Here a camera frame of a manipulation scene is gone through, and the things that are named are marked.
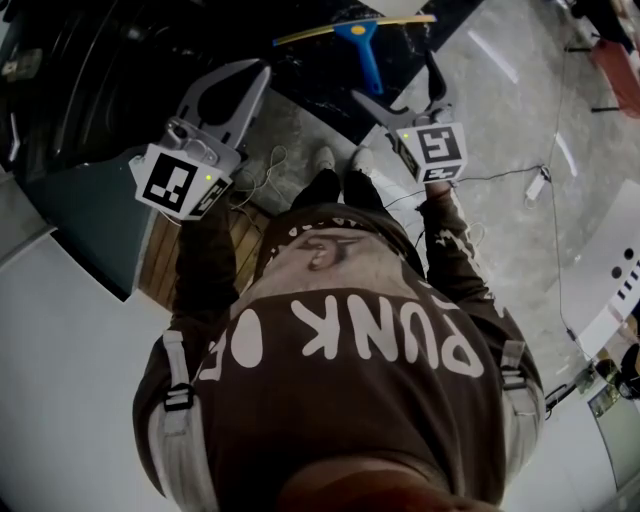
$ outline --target backpack strap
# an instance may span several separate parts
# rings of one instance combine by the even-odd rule
[[[162,341],[171,368],[171,388],[149,418],[151,457],[165,497],[183,512],[219,510],[202,428],[200,400],[189,382],[182,333]]]

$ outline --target power cord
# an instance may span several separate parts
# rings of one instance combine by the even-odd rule
[[[273,161],[273,158],[276,154],[276,150],[281,149],[284,153],[284,156],[278,160],[277,162]],[[269,167],[267,168],[267,170],[264,173],[264,180],[262,181],[262,183],[260,185],[257,184],[255,177],[253,176],[253,174],[250,174],[246,171],[246,169],[240,169],[240,172],[247,172],[247,174],[249,174],[249,176],[251,177],[251,181],[253,181],[253,188],[249,188],[249,189],[238,189],[238,192],[249,192],[249,195],[247,196],[247,198],[242,201],[240,204],[237,205],[231,205],[231,209],[236,209],[236,208],[240,208],[242,206],[244,206],[245,204],[247,204],[249,201],[251,201],[251,198],[253,197],[253,195],[256,193],[256,191],[264,188],[268,185],[271,185],[271,187],[273,188],[273,190],[275,190],[278,195],[280,196],[280,198],[285,202],[288,203],[289,201],[287,201],[284,196],[282,195],[282,193],[280,192],[280,190],[278,190],[278,188],[270,181],[271,178],[271,172],[278,167],[279,165],[282,165],[283,163],[285,163],[287,161],[287,158],[289,156],[289,153],[287,151],[287,148],[282,146],[282,145],[277,145],[274,146],[273,149],[271,150],[271,157],[269,158]]]

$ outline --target shoe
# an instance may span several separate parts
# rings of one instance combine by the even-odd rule
[[[333,156],[333,151],[329,146],[320,148],[313,157],[313,169],[318,174],[320,171],[330,169],[335,172],[336,159]]]
[[[353,155],[351,162],[351,170],[358,171],[367,176],[371,176],[373,169],[375,168],[375,162],[373,160],[373,153],[369,148],[360,146],[356,150],[356,154]]]

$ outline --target gray floor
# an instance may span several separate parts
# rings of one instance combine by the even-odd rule
[[[378,9],[386,5],[389,12],[385,14],[406,15],[402,6],[411,10],[415,1],[366,3]],[[456,120],[464,125],[470,153],[465,177],[549,165],[563,266],[579,256],[624,179],[640,181],[640,125],[618,113],[591,114],[591,106],[614,103],[606,80],[588,57],[563,52],[574,37],[574,28],[553,3],[486,0],[437,54],[450,77],[449,85],[457,90]],[[478,41],[492,49],[494,58]],[[424,70],[394,106],[424,109],[426,84]],[[564,144],[554,144],[556,124]],[[378,159],[374,181],[385,200],[420,190],[380,130],[374,129],[366,142]],[[250,134],[247,151],[254,160],[247,171],[260,184],[271,149],[278,144],[288,149],[288,158],[272,173],[279,193],[267,185],[255,194],[256,203],[272,213],[286,210],[311,179],[309,157],[327,143],[334,148],[338,165],[344,166],[353,145],[308,112],[270,92]],[[281,155],[274,155],[276,162]],[[472,239],[480,241],[479,259],[486,277],[519,322],[545,387],[552,389],[572,378],[585,361],[568,339],[559,316],[551,190],[547,187],[535,208],[527,209],[524,191],[531,178],[514,175],[492,182],[467,182],[457,193],[468,222],[474,224]],[[247,188],[252,186],[246,174],[243,180]],[[420,200],[418,195],[391,207],[413,239],[421,231],[412,211]],[[564,300],[570,293],[563,290]]]

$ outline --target white panel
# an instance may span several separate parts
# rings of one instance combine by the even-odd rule
[[[46,226],[18,184],[0,184],[0,260]]]
[[[613,470],[587,396],[573,393],[545,422],[531,461],[512,482],[507,512],[596,511],[616,494]]]
[[[624,286],[640,259],[640,185],[626,180],[614,204],[579,261],[562,275],[563,308],[569,325],[580,334]],[[631,248],[631,260],[624,257]],[[612,277],[612,269],[620,267],[622,275]]]
[[[121,303],[52,239],[0,274],[0,495],[13,512],[174,512],[138,460],[131,406],[169,313]]]

